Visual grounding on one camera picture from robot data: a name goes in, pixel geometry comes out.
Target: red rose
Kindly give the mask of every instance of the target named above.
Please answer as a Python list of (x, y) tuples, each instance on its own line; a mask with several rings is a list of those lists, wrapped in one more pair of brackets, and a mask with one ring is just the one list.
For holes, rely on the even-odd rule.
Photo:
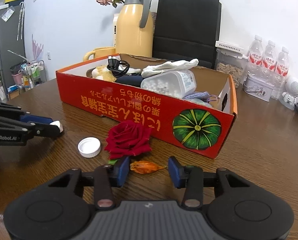
[(118, 159), (124, 155), (137, 156), (151, 151), (149, 137), (152, 128), (146, 128), (140, 123), (125, 121), (111, 128), (106, 139), (109, 159)]

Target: refrigerator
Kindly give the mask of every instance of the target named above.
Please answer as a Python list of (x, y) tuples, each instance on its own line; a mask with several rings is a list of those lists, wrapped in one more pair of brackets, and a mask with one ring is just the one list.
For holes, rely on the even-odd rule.
[(14, 6), (14, 13), (5, 22), (1, 16), (6, 13), (8, 8), (0, 10), (0, 77), (7, 96), (7, 88), (15, 85), (10, 67), (23, 62), (24, 60), (7, 50), (11, 50), (25, 57), (24, 33), (21, 39), (21, 30), (19, 30), (19, 39), (17, 40), (17, 29), (19, 22), (19, 13), (21, 5)]

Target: wooden table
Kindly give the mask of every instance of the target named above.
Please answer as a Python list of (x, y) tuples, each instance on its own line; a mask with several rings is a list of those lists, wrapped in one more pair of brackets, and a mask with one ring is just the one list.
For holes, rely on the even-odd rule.
[[(150, 143), (152, 152), (144, 154), (143, 159), (166, 164), (168, 157), (174, 155), (182, 164), (195, 164), (204, 171), (226, 167), (244, 176), (292, 206), (295, 222), (289, 239), (298, 240), (298, 116), (277, 101), (267, 103), (241, 89), (237, 96), (237, 120), (215, 160), (155, 138)], [(97, 157), (86, 159), (79, 155), (77, 145), (89, 136), (106, 145), (108, 130), (117, 124), (62, 103), (56, 80), (21, 94), (10, 103), (35, 115), (60, 120), (65, 132), (55, 141), (34, 138), (25, 147), (0, 146), (0, 240), (10, 239), (2, 215), (9, 202), (69, 168), (78, 166), (82, 171), (92, 171), (107, 163), (108, 152), (102, 150)], [(117, 200), (181, 200), (184, 190), (173, 188), (164, 169), (149, 175), (131, 172), (124, 188), (113, 192)], [(205, 202), (213, 198), (213, 190), (207, 188)], [(85, 190), (84, 199), (92, 202), (92, 188)]]

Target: green pumpkin illustration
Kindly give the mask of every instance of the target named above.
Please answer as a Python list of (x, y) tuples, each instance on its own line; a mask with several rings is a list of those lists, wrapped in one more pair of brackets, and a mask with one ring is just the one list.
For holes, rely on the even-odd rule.
[(221, 134), (219, 120), (201, 109), (182, 111), (174, 118), (172, 126), (175, 138), (188, 149), (205, 150), (214, 145)]

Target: white bottle cap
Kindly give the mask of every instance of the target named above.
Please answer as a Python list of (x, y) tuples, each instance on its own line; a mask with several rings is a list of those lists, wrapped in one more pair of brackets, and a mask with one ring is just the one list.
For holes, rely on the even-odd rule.
[(272, 46), (275, 46), (275, 45), (276, 45), (276, 43), (273, 42), (273, 41), (268, 41), (268, 44), (269, 44), (269, 45), (272, 45)]
[(289, 53), (289, 50), (286, 47), (282, 47), (282, 51)]
[(82, 139), (78, 144), (80, 154), (85, 158), (92, 158), (101, 151), (100, 141), (94, 137)]
[(257, 40), (262, 41), (262, 37), (260, 37), (260, 36), (258, 36), (258, 35), (255, 35), (254, 38), (257, 39)]

